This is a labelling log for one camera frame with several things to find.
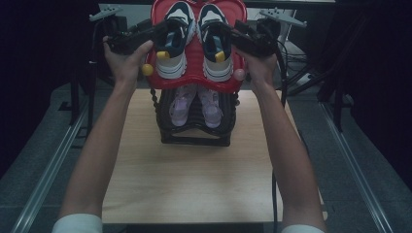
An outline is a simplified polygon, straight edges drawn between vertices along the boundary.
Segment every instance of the shoe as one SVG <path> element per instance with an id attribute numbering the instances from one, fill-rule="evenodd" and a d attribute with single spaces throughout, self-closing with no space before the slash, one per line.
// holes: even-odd
<path id="1" fill-rule="evenodd" d="M 188 3 L 176 2 L 164 19 L 168 30 L 159 35 L 154 43 L 156 70 L 165 79 L 177 79 L 186 71 L 185 46 L 194 35 L 194 13 Z"/>
<path id="2" fill-rule="evenodd" d="M 175 126 L 182 126 L 188 120 L 190 104 L 196 96 L 197 84 L 179 86 L 176 97 L 170 105 L 169 115 Z"/>
<path id="3" fill-rule="evenodd" d="M 230 36 L 221 32 L 221 22 L 227 23 L 227 20 L 216 5 L 202 7 L 197 21 L 197 37 L 204 52 L 203 73 L 214 82 L 227 81 L 233 72 Z"/>
<path id="4" fill-rule="evenodd" d="M 206 125 L 209 128 L 216 128 L 221 125 L 223 113 L 219 108 L 219 93 L 200 85 L 197 88 L 197 95 L 202 103 L 202 113 Z"/>

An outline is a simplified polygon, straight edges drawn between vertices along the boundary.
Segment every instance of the metal rod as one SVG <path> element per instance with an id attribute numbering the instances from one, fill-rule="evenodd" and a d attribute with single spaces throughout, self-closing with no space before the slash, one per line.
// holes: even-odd
<path id="1" fill-rule="evenodd" d="M 18 217 L 11 232 L 26 233 L 30 230 L 34 219 L 39 213 L 40 208 L 42 207 L 42 204 L 47 194 L 49 193 L 49 190 L 60 169 L 60 166 L 66 158 L 67 151 L 70 149 L 73 140 L 75 139 L 76 134 L 79 131 L 80 126 L 82 125 L 82 122 L 86 115 L 86 106 L 87 99 L 83 101 L 78 119 L 67 130 L 63 140 L 61 141 L 54 155 L 51 157 L 51 160 L 46 167 L 45 172 L 43 173 L 42 177 L 31 193 L 31 196 L 28 199 L 26 205 L 21 211 L 20 216 Z"/>
<path id="2" fill-rule="evenodd" d="M 360 190 L 360 194 L 363 198 L 363 201 L 365 202 L 366 207 L 369 209 L 370 214 L 372 215 L 372 218 L 375 221 L 375 224 L 379 232 L 394 232 L 391 228 L 390 223 L 388 222 L 385 211 L 383 210 L 379 200 L 376 198 L 375 194 L 370 188 L 369 183 L 366 177 L 364 176 L 361 167 L 355 158 L 354 153 L 349 147 L 345 136 L 337 129 L 337 127 L 333 123 L 332 112 L 330 111 L 326 103 L 320 103 L 320 105 L 324 113 L 324 117 L 326 118 L 327 124 L 330 128 L 330 131 L 332 132 L 333 137 L 336 140 L 336 143 L 338 144 L 342 152 L 342 155 L 348 165 L 349 171 L 351 172 L 355 180 L 355 183 L 357 184 L 358 189 Z"/>

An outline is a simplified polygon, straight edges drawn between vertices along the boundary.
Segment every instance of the white sneaker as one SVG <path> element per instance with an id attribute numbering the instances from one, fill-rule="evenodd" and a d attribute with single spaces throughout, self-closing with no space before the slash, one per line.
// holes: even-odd
<path id="1" fill-rule="evenodd" d="M 194 35 L 194 13 L 188 3 L 176 2 L 164 19 L 168 30 L 159 35 L 154 43 L 156 70 L 165 79 L 177 79 L 186 71 L 185 46 Z"/>
<path id="2" fill-rule="evenodd" d="M 203 73 L 214 82 L 224 82 L 233 73 L 230 36 L 220 30 L 227 23 L 223 12 L 214 4 L 202 7 L 197 21 L 197 37 L 204 52 Z"/>

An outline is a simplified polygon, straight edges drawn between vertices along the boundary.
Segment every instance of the pink shoe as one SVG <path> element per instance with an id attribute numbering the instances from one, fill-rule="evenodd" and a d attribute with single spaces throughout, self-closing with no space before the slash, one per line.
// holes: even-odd
<path id="1" fill-rule="evenodd" d="M 176 97 L 170 105 L 169 114 L 172 123 L 182 126 L 188 120 L 190 104 L 196 96 L 197 84 L 187 84 L 179 86 L 176 90 Z"/>
<path id="2" fill-rule="evenodd" d="M 197 95 L 203 105 L 202 112 L 206 125 L 209 128 L 216 128 L 221 125 L 223 113 L 219 108 L 219 93 L 200 85 L 197 89 Z"/>

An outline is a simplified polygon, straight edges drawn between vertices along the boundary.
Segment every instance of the shoe rack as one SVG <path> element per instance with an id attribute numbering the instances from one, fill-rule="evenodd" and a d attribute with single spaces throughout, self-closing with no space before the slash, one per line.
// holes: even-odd
<path id="1" fill-rule="evenodd" d="M 152 6 L 152 22 L 158 24 L 166 15 L 169 8 L 177 0 L 156 0 Z M 247 20 L 246 6 L 241 0 L 212 0 L 207 3 L 203 1 L 193 2 L 186 0 L 191 6 L 194 16 L 197 16 L 204 4 L 212 3 L 217 5 L 224 13 L 228 23 L 234 25 L 235 20 Z M 154 100 L 156 112 L 156 121 L 161 134 L 161 142 L 165 144 L 186 144 L 186 145 L 205 145 L 205 146 L 221 146 L 228 147 L 230 145 L 230 134 L 236 121 L 236 106 L 239 104 L 237 92 L 240 89 L 242 82 L 237 81 L 233 77 L 221 83 L 207 80 L 203 74 L 203 49 L 197 38 L 193 36 L 191 42 L 185 48 L 188 65 L 186 72 L 175 80 L 166 80 L 158 75 L 154 70 L 151 76 L 148 76 L 148 82 L 152 88 L 151 94 Z M 244 61 L 241 56 L 235 52 L 231 55 L 233 61 L 233 70 L 244 67 Z M 155 52 L 149 53 L 146 63 L 152 64 L 155 67 Z M 202 104 L 196 97 L 190 105 L 188 121 L 183 126 L 175 126 L 170 119 L 169 108 L 175 98 L 176 88 L 189 84 L 198 83 L 209 89 L 214 89 L 219 93 L 219 107 L 223 111 L 221 125 L 217 128 L 209 128 L 204 122 L 202 114 Z M 156 91 L 160 90 L 160 99 L 157 99 Z M 181 132 L 189 129 L 197 128 L 203 132 L 214 136 L 213 138 L 196 138 L 196 137 L 180 137 L 176 136 Z"/>

